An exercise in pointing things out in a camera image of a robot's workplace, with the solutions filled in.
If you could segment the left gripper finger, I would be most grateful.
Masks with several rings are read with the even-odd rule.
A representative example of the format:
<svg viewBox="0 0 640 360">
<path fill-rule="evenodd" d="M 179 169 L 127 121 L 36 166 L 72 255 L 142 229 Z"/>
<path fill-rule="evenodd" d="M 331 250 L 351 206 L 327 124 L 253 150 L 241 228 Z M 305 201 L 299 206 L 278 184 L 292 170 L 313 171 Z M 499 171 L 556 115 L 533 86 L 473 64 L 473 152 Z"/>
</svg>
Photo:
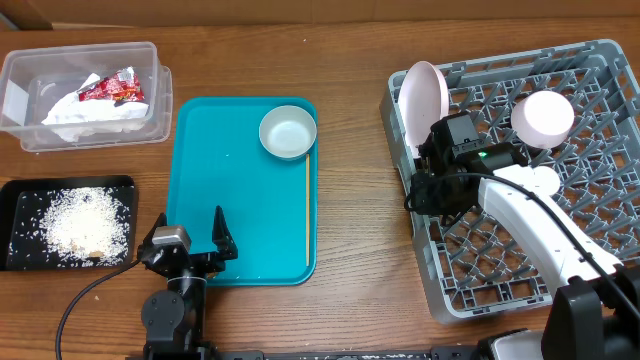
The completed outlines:
<svg viewBox="0 0 640 360">
<path fill-rule="evenodd" d="M 216 245 L 220 259 L 235 260 L 238 258 L 238 248 L 228 229 L 221 206 L 217 206 L 215 209 L 212 241 Z"/>
<path fill-rule="evenodd" d="M 159 227 L 164 227 L 166 225 L 167 225 L 166 214 L 165 213 L 160 213 L 159 216 L 157 217 L 155 223 L 153 224 L 153 226 L 151 227 L 151 229 L 149 230 L 147 235 L 144 237 L 144 240 L 142 242 L 142 246 L 150 246 L 152 244 L 152 238 L 153 238 L 153 236 L 155 234 L 155 231 Z"/>
</svg>

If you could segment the large white plate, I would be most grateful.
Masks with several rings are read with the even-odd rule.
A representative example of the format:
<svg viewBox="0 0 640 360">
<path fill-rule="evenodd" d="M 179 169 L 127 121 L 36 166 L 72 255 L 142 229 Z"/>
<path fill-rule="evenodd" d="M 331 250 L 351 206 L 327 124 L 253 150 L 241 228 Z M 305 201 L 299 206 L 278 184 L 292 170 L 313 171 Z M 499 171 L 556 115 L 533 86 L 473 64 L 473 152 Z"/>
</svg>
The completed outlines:
<svg viewBox="0 0 640 360">
<path fill-rule="evenodd" d="M 405 128 L 405 143 L 413 158 L 418 146 L 431 132 L 431 126 L 449 112 L 448 87 L 442 72 L 427 61 L 415 63 L 401 85 L 398 106 Z"/>
</svg>

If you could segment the rice food scraps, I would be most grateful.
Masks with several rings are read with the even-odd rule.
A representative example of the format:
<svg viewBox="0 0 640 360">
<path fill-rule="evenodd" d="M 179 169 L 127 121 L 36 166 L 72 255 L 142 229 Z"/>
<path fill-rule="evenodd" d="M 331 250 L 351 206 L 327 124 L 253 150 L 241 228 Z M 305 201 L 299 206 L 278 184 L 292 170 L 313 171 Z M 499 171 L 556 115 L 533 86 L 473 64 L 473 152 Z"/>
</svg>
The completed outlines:
<svg viewBox="0 0 640 360">
<path fill-rule="evenodd" d="M 11 225 L 11 270 L 111 267 L 126 261 L 134 189 L 24 191 Z"/>
</svg>

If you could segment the small white plate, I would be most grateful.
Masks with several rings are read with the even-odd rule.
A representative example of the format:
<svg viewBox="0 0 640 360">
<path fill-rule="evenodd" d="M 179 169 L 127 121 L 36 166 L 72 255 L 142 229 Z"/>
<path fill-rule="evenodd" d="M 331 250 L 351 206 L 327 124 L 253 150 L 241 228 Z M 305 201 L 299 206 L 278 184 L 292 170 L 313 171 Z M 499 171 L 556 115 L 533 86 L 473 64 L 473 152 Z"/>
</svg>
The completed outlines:
<svg viewBox="0 0 640 360">
<path fill-rule="evenodd" d="M 515 105 L 511 127 L 526 145 L 551 149 L 563 143 L 574 123 L 570 102 L 553 91 L 538 91 Z"/>
</svg>

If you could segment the white paper cup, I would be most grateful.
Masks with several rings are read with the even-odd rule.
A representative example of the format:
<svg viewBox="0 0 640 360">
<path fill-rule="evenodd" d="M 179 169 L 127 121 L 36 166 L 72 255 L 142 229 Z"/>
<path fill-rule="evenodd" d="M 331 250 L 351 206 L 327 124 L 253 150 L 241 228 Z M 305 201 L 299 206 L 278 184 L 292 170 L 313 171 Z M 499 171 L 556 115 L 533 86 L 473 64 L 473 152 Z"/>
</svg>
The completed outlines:
<svg viewBox="0 0 640 360">
<path fill-rule="evenodd" d="M 553 196 L 561 187 L 558 173 L 550 167 L 538 166 L 533 168 L 533 188 L 537 194 Z"/>
</svg>

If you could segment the wooden chopstick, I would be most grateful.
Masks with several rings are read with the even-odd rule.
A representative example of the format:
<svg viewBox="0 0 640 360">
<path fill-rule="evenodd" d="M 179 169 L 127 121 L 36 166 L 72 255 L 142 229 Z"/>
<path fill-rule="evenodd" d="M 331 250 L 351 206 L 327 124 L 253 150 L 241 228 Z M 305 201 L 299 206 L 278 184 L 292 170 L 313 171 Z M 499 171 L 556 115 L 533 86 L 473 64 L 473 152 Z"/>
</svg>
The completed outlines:
<svg viewBox="0 0 640 360">
<path fill-rule="evenodd" d="M 310 189 L 310 154 L 305 157 L 305 261 L 308 267 L 311 263 L 311 189 Z"/>
</svg>

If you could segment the grey bowl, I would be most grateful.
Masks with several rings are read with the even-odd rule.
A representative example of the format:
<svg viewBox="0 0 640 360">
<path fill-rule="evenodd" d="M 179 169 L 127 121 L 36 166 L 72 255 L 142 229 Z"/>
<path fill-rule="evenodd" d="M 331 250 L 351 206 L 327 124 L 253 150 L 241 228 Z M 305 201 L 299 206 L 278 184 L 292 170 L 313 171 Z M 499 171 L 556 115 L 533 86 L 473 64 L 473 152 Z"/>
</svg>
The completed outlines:
<svg viewBox="0 0 640 360">
<path fill-rule="evenodd" d="M 261 120 L 259 140 L 271 155 L 283 160 L 296 160 L 307 154 L 317 137 L 317 125 L 305 109 L 279 106 Z"/>
</svg>

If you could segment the white napkin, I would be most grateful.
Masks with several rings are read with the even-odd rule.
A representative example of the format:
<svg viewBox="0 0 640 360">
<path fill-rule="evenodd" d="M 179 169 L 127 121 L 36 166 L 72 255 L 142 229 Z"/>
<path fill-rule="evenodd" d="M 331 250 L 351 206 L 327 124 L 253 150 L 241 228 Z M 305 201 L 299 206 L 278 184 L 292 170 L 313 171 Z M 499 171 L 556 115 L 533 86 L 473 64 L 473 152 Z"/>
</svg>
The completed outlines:
<svg viewBox="0 0 640 360">
<path fill-rule="evenodd" d="M 79 100 L 79 91 L 92 85 L 99 76 L 92 73 L 76 91 L 68 93 L 51 108 L 43 125 L 64 125 L 91 123 L 88 127 L 65 127 L 54 132 L 66 142 L 77 142 L 81 137 L 107 132 L 131 132 L 144 126 L 142 118 L 146 116 L 149 105 L 142 102 L 124 102 L 115 100 L 91 99 Z"/>
</svg>

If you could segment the red snack wrapper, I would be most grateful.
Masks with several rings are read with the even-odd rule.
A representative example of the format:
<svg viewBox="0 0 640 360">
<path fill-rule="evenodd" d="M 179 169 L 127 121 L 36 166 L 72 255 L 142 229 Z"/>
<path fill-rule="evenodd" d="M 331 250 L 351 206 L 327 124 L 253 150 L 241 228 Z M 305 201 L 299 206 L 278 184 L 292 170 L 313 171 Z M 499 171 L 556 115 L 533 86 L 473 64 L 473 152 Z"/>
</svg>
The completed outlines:
<svg viewBox="0 0 640 360">
<path fill-rule="evenodd" d="M 77 91 L 79 101 L 113 100 L 116 103 L 142 102 L 145 99 L 138 76 L 132 67 L 116 71 Z"/>
</svg>

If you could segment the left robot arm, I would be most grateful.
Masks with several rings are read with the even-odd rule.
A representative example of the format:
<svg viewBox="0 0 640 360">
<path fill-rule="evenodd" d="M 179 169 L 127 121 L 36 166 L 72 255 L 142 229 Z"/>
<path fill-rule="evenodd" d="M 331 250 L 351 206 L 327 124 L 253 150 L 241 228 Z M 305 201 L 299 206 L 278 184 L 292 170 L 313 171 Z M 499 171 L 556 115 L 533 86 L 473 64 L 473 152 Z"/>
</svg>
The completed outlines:
<svg viewBox="0 0 640 360">
<path fill-rule="evenodd" d="M 137 250 L 146 269 L 164 277 L 167 288 L 150 295 L 142 306 L 146 329 L 145 359 L 217 359 L 216 347 L 204 339 L 207 280 L 238 258 L 238 249 L 221 207 L 215 209 L 214 251 L 192 254 L 191 238 L 182 225 L 169 226 L 160 214 Z"/>
</svg>

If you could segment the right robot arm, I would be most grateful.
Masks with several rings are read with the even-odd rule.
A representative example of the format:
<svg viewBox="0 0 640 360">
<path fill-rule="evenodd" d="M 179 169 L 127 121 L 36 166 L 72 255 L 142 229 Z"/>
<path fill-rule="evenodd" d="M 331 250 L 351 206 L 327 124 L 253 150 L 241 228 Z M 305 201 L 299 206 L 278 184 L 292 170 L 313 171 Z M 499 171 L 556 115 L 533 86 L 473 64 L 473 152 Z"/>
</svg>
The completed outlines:
<svg viewBox="0 0 640 360">
<path fill-rule="evenodd" d="M 499 222 L 542 276 L 553 303 L 541 332 L 480 341 L 479 359 L 624 360 L 639 356 L 639 270 L 626 268 L 552 200 L 559 176 L 531 167 L 510 143 L 490 145 L 468 112 L 430 128 L 405 208 L 444 226 L 478 206 Z"/>
</svg>

